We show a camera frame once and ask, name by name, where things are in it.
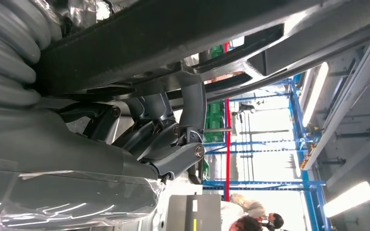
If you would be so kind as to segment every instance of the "pipe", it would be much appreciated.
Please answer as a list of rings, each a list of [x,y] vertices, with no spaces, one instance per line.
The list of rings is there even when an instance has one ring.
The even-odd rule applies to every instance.
[[[204,133],[210,133],[210,132],[223,132],[223,131],[232,131],[232,127],[205,129]]]
[[[232,124],[230,121],[230,101],[226,99],[225,106],[226,106],[226,119],[227,124]],[[227,139],[226,139],[226,182],[225,182],[225,200],[229,201],[229,190],[230,190],[230,138],[231,138],[231,131],[227,131]]]

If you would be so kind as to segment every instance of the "metal bracket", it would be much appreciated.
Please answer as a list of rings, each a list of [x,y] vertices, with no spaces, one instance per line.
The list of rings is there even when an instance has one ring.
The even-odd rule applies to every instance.
[[[201,160],[205,154],[201,143],[190,143],[182,147],[174,146],[157,150],[150,153],[141,160],[142,163],[150,163],[163,177],[169,175],[168,179],[173,180],[185,169],[190,168]]]

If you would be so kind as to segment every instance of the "blue metal beam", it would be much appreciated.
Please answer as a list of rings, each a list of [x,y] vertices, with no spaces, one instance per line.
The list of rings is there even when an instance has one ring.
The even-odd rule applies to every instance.
[[[207,180],[204,181],[204,185],[223,185],[225,181],[223,180]],[[322,180],[308,180],[308,181],[238,181],[231,180],[231,185],[240,184],[282,184],[282,185],[325,185],[325,181]]]
[[[330,224],[330,221],[329,221],[329,219],[325,216],[325,213],[324,213],[324,205],[325,205],[325,201],[324,201],[323,190],[322,190],[321,186],[318,186],[318,187],[316,188],[316,192],[317,192],[318,204],[320,205],[320,206],[319,206],[319,209],[320,209],[321,217],[322,217],[322,220],[323,220],[324,230],[325,230],[325,231],[331,231],[331,224]]]
[[[273,98],[273,97],[279,97],[279,96],[290,96],[290,93],[283,93],[280,95],[266,95],[266,96],[247,97],[247,98],[240,98],[240,99],[231,99],[230,102],[244,102],[244,101],[266,99],[266,98]]]
[[[223,190],[224,186],[205,186],[203,190]],[[309,191],[310,188],[243,188],[243,187],[231,187],[230,190],[248,190],[248,191]]]
[[[266,144],[266,143],[283,143],[283,142],[313,142],[311,139],[297,139],[297,140],[280,140],[280,141],[250,141],[250,142],[232,142],[232,145],[252,145],[252,144]],[[205,147],[219,147],[226,146],[226,143],[205,143]]]
[[[290,97],[289,104],[290,104],[290,113],[293,119],[293,134],[295,139],[304,139],[305,137],[305,129],[303,127],[303,114],[301,111],[301,107],[299,105],[298,97],[297,97],[297,89],[294,84],[291,84],[292,90],[292,97]],[[301,149],[301,144],[296,144],[297,149]],[[304,160],[304,153],[297,152],[298,162],[301,163]],[[309,181],[309,176],[307,171],[301,171],[302,179],[304,181]],[[318,221],[317,221],[317,214],[316,214],[316,207],[313,201],[313,197],[308,190],[304,191],[304,197],[308,208],[308,214],[310,218],[310,223],[313,231],[319,231]]]
[[[231,151],[231,154],[249,154],[249,153],[272,153],[272,152],[307,152],[307,150],[295,149],[276,149],[276,150],[244,150],[244,151]],[[206,152],[205,155],[223,155],[226,152]]]

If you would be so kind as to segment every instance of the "dark hair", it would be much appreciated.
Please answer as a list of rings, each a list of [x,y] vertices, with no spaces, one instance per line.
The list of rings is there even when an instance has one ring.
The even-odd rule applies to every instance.
[[[260,222],[250,216],[239,218],[235,223],[238,231],[262,231]]]
[[[283,218],[277,213],[274,213],[273,216],[275,217],[275,220],[273,221],[275,229],[280,229],[284,225]]]

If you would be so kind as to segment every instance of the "red pole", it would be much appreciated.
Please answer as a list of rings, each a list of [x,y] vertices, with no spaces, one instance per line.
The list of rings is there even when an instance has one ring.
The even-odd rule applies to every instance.
[[[226,115],[227,115],[227,125],[228,127],[232,126],[232,122],[230,120],[230,107],[229,107],[229,99],[226,99]],[[231,132],[227,131],[227,139],[226,139],[226,182],[225,182],[225,200],[229,201],[229,189],[230,189],[230,137]]]

